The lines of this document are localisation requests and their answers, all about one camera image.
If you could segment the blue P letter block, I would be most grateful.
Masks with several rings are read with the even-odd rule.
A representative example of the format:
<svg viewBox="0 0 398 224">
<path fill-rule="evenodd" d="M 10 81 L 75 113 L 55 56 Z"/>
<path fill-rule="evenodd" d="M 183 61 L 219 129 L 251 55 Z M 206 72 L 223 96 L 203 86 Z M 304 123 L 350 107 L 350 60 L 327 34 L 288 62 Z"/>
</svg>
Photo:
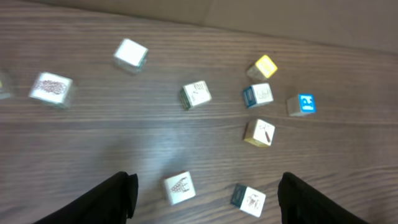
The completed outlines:
<svg viewBox="0 0 398 224">
<path fill-rule="evenodd" d="M 317 112 L 315 98 L 311 94 L 300 93 L 287 100 L 289 116 L 306 116 Z"/>
</svg>

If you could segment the white picture block centre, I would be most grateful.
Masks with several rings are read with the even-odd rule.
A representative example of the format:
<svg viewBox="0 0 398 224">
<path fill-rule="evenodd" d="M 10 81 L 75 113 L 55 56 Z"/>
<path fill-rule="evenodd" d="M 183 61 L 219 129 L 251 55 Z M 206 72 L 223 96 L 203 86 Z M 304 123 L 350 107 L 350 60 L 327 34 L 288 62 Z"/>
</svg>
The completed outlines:
<svg viewBox="0 0 398 224">
<path fill-rule="evenodd" d="M 180 99 L 185 110 L 190 110 L 211 101 L 212 96 L 204 80 L 184 85 L 180 90 Z"/>
</svg>

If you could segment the yellow top block left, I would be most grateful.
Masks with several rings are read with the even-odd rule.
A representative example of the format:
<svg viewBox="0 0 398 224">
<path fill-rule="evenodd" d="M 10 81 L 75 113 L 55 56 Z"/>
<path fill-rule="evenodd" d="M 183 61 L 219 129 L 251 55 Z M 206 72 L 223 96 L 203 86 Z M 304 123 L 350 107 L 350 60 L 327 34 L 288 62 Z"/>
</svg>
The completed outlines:
<svg viewBox="0 0 398 224">
<path fill-rule="evenodd" d="M 8 76 L 1 72 L 1 95 L 0 99 L 6 99 L 12 97 L 12 85 Z"/>
</svg>

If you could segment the white picture block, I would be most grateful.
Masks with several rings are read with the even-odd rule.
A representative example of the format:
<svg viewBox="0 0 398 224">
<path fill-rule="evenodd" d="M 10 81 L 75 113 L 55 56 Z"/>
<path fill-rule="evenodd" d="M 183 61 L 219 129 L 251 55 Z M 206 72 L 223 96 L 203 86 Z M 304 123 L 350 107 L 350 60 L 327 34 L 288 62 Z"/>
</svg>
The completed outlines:
<svg viewBox="0 0 398 224">
<path fill-rule="evenodd" d="M 243 90 L 243 100 L 246 108 L 254 108 L 267 105 L 274 101 L 271 86 L 268 83 L 260 83 Z"/>
<path fill-rule="evenodd" d="M 230 204 L 241 211 L 259 218 L 266 201 L 266 194 L 242 184 L 236 184 Z"/>
<path fill-rule="evenodd" d="M 180 90 L 180 99 L 185 110 L 190 110 L 211 101 L 212 96 L 204 80 L 184 85 Z"/>
</svg>

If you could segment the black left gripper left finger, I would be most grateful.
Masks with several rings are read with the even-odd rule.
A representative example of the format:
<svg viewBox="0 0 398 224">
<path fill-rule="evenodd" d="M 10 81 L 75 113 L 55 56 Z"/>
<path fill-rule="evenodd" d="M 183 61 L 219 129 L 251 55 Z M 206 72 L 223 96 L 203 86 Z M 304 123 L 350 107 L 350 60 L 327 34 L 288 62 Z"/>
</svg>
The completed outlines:
<svg viewBox="0 0 398 224">
<path fill-rule="evenodd" d="M 35 224 L 125 224 L 136 209 L 138 176 L 118 172 Z"/>
</svg>

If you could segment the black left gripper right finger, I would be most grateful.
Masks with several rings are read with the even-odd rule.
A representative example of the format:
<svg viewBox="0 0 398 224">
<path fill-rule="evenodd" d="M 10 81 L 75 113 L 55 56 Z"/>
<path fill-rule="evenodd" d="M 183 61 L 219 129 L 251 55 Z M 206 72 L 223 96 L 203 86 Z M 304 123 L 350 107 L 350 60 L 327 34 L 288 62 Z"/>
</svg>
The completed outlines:
<svg viewBox="0 0 398 224">
<path fill-rule="evenodd" d="M 368 224 L 291 172 L 278 186 L 282 224 Z"/>
</svg>

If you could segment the white butterfly block top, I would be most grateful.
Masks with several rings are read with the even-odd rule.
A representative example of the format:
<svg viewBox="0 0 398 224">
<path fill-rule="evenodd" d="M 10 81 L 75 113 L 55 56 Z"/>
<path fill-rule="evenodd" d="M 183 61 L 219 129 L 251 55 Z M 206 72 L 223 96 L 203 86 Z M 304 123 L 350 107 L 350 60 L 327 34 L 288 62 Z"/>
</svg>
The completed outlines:
<svg viewBox="0 0 398 224">
<path fill-rule="evenodd" d="M 140 73 L 146 63 L 149 49 L 130 39 L 123 39 L 113 58 L 119 67 L 131 73 Z"/>
</svg>

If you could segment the green B picture block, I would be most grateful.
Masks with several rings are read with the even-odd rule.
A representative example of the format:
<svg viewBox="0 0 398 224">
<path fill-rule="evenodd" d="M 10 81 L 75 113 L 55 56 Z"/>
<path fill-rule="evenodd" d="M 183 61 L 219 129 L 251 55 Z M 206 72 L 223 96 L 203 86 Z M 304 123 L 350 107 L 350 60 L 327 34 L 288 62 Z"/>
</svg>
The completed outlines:
<svg viewBox="0 0 398 224">
<path fill-rule="evenodd" d="M 69 108 L 75 92 L 74 84 L 70 78 L 42 72 L 35 79 L 29 97 L 58 108 Z"/>
</svg>

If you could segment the yellow top block right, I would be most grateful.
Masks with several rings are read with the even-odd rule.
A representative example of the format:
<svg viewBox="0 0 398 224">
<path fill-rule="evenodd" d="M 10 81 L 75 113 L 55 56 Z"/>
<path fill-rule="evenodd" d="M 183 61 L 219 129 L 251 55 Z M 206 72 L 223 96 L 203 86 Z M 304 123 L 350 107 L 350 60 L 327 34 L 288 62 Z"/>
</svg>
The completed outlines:
<svg viewBox="0 0 398 224">
<path fill-rule="evenodd" d="M 255 80 L 268 80 L 278 70 L 277 65 L 268 55 L 263 55 L 246 72 L 247 76 Z"/>
</svg>

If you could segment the white picture block lower right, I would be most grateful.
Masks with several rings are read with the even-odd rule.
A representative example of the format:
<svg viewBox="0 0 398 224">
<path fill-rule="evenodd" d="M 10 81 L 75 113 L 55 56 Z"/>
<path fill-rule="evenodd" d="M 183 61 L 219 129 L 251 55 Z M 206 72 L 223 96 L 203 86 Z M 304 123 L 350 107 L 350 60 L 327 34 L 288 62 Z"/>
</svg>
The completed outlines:
<svg viewBox="0 0 398 224">
<path fill-rule="evenodd" d="M 242 184 L 236 184 L 230 204 L 241 211 L 259 218 L 266 201 L 266 194 Z"/>
</svg>

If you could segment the green edged picture block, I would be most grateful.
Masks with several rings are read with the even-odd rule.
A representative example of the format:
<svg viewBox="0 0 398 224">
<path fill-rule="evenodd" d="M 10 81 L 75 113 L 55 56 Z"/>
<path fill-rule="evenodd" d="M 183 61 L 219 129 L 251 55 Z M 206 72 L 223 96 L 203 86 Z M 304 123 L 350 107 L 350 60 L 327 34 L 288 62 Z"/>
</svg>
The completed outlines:
<svg viewBox="0 0 398 224">
<path fill-rule="evenodd" d="M 196 196 L 189 171 L 180 172 L 165 178 L 163 184 L 167 199 L 171 205 L 176 205 Z"/>
</svg>

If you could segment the yellow block red picture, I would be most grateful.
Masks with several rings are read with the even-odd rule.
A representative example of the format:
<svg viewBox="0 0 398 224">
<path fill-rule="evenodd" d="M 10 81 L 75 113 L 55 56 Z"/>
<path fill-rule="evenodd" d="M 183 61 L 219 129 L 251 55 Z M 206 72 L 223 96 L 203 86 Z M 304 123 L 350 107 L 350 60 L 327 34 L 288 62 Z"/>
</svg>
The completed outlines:
<svg viewBox="0 0 398 224">
<path fill-rule="evenodd" d="M 275 126 L 261 119 L 248 122 L 243 140 L 257 147 L 272 145 Z"/>
</svg>

